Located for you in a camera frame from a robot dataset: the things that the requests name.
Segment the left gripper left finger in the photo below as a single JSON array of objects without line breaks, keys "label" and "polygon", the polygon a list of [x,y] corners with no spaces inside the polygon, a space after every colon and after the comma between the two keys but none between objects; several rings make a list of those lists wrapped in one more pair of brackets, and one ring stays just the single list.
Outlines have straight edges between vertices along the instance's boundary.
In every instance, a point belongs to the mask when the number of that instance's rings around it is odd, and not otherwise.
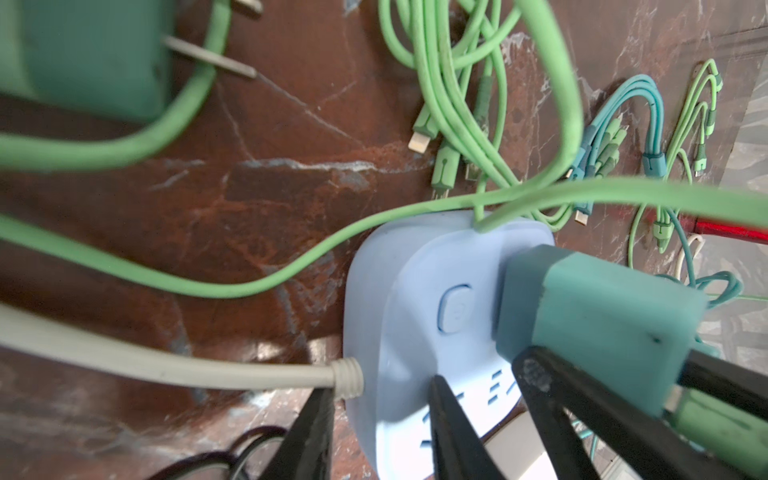
[{"label": "left gripper left finger", "polygon": [[261,479],[329,479],[334,390],[314,389]]}]

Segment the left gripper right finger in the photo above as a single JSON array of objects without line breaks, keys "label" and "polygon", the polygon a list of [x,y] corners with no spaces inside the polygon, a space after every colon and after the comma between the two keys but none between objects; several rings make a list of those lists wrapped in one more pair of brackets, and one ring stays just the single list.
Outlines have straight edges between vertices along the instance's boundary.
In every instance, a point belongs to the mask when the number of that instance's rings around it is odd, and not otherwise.
[{"label": "left gripper right finger", "polygon": [[435,479],[504,479],[446,379],[429,384],[431,448]]}]

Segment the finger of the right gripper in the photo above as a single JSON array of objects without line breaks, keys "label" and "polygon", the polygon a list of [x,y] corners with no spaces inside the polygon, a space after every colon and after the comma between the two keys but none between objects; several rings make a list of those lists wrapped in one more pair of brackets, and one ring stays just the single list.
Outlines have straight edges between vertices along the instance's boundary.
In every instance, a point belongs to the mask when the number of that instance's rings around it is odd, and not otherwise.
[{"label": "finger of the right gripper", "polygon": [[678,384],[693,388],[767,420],[767,377],[725,360],[691,350]]},{"label": "finger of the right gripper", "polygon": [[694,451],[582,370],[543,347],[512,363],[527,408],[560,479],[598,479],[568,417],[574,414],[643,479],[742,479],[720,460]]}]

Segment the mint teal plug adapter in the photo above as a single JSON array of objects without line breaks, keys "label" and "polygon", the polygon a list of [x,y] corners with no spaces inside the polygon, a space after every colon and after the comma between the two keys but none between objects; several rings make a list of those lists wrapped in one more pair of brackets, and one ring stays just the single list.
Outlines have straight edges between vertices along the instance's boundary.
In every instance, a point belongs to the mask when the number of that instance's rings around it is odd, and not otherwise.
[{"label": "mint teal plug adapter", "polygon": [[707,310],[671,280],[550,245],[506,264],[496,350],[549,349],[649,416],[659,416]]}]

